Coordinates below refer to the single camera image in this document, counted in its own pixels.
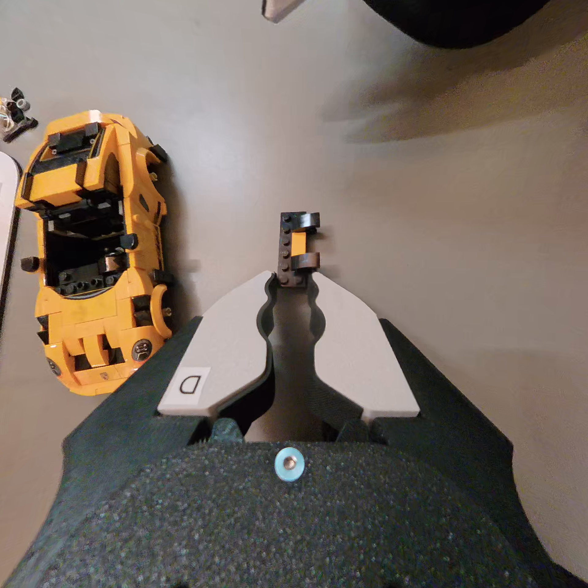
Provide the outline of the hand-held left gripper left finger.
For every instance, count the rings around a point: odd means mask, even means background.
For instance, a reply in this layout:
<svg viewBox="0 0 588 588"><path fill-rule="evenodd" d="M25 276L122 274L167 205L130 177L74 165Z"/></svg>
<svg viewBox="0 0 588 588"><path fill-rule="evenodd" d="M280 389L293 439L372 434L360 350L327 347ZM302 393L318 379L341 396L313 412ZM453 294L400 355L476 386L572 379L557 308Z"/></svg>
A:
<svg viewBox="0 0 588 588"><path fill-rule="evenodd" d="M167 416L218 418L250 410L246 398L273 394L276 274L263 271L203 315L163 394Z"/></svg>

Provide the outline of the pile of small lego pieces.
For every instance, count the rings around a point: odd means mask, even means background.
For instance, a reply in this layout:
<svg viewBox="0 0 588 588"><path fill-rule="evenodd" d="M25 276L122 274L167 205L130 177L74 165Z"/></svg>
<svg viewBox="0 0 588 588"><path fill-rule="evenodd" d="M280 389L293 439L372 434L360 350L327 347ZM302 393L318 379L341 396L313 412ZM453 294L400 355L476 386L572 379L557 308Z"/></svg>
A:
<svg viewBox="0 0 588 588"><path fill-rule="evenodd" d="M12 90L10 98L1 97L1 140L4 143L10 143L38 126L38 121L27 115L30 108L19 88Z"/></svg>

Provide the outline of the yellow lego car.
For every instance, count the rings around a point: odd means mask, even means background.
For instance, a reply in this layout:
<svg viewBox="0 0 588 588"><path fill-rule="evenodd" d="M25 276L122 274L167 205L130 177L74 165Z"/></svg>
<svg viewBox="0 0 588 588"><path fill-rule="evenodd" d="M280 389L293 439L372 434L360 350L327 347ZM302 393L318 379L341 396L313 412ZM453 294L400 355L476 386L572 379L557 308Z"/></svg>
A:
<svg viewBox="0 0 588 588"><path fill-rule="evenodd" d="M160 146L120 114L48 124L15 206L36 217L35 318L47 363L71 393L113 393L172 337L155 167Z"/></svg>

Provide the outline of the white stand base board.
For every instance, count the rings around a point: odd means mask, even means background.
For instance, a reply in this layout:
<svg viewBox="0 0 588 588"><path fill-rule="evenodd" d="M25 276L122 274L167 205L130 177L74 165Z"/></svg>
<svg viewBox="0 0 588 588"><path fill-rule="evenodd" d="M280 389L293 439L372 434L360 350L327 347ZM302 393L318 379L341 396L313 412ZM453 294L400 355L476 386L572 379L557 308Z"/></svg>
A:
<svg viewBox="0 0 588 588"><path fill-rule="evenodd" d="M18 162L1 152L1 326L12 271L13 252L17 238L19 214L14 205L21 179Z"/></svg>

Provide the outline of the black yellow lego plate assembly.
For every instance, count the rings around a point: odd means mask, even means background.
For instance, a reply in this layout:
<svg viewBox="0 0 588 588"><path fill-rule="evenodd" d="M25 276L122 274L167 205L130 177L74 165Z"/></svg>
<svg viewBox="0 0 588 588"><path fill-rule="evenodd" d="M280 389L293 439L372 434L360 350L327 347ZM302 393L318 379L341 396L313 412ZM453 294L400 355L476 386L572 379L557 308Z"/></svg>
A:
<svg viewBox="0 0 588 588"><path fill-rule="evenodd" d="M320 253L310 251L308 240L320 228L319 212L282 212L276 275L283 288L307 287L311 273L320 268Z"/></svg>

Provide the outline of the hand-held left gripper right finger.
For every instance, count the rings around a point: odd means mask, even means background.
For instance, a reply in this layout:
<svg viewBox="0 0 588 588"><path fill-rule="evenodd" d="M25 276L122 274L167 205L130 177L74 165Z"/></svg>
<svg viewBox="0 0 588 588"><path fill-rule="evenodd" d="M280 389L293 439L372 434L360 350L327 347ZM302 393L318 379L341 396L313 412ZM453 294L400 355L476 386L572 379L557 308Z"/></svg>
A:
<svg viewBox="0 0 588 588"><path fill-rule="evenodd" d="M309 304L315 414L321 420L418 416L419 404L376 313L320 273L313 275Z"/></svg>

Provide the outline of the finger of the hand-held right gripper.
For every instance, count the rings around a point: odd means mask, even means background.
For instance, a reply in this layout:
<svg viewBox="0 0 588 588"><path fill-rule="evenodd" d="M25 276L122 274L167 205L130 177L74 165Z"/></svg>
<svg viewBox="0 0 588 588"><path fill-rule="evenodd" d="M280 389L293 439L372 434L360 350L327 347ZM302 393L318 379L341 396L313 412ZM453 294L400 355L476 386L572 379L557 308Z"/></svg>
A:
<svg viewBox="0 0 588 588"><path fill-rule="evenodd" d="M280 23L305 1L262 1L263 18L274 24Z"/></svg>

